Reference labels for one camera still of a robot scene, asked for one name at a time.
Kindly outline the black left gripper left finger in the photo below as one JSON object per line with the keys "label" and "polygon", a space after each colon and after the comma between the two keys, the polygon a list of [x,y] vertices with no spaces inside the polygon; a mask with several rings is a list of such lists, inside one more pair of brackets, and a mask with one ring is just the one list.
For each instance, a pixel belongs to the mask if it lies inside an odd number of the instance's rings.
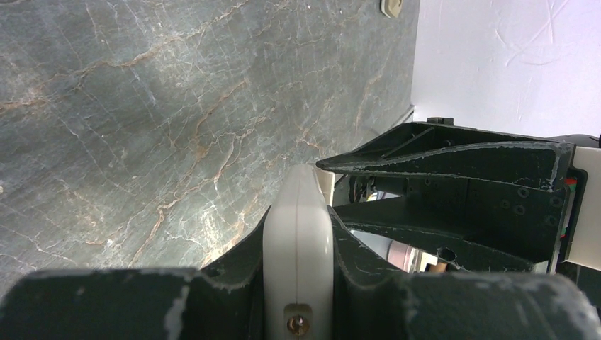
{"label": "black left gripper left finger", "polygon": [[32,272],[1,300],[1,338],[262,339],[263,231],[201,269]]}

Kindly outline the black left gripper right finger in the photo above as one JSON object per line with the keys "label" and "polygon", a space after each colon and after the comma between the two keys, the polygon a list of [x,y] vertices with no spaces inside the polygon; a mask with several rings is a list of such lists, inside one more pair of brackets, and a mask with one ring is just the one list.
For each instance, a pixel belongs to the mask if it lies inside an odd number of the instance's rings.
{"label": "black left gripper right finger", "polygon": [[409,274],[351,234],[334,235],[335,339],[599,339],[600,319],[563,276]]}

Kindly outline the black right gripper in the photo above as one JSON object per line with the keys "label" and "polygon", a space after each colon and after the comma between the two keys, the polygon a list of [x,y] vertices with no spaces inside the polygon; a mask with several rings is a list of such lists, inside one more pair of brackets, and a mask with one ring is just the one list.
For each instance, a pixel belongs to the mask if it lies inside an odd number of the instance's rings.
{"label": "black right gripper", "polygon": [[575,151],[570,142],[412,122],[316,165],[355,176],[467,179],[466,221],[405,197],[334,210],[349,229],[407,244],[458,271],[553,273],[570,200],[583,187]]}

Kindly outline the white remote control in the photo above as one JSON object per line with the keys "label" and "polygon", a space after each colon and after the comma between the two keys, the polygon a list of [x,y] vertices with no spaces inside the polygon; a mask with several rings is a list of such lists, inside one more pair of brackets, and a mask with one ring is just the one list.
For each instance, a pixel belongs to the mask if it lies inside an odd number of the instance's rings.
{"label": "white remote control", "polygon": [[264,221],[267,339],[331,339],[332,221],[315,168],[290,168]]}

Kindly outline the beige remote control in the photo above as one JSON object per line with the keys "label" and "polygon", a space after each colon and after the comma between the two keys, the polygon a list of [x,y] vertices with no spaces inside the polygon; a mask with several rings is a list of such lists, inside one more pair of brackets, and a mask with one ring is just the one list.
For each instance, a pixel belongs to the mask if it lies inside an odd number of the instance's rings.
{"label": "beige remote control", "polygon": [[397,18],[403,7],[403,0],[380,0],[380,11],[387,18]]}

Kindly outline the white battery cover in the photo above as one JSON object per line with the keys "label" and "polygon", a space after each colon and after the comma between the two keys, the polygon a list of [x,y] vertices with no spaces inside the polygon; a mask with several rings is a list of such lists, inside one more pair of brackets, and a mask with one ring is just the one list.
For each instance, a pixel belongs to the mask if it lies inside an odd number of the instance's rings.
{"label": "white battery cover", "polygon": [[331,171],[325,171],[319,168],[315,169],[315,173],[325,202],[332,206],[336,181],[335,174]]}

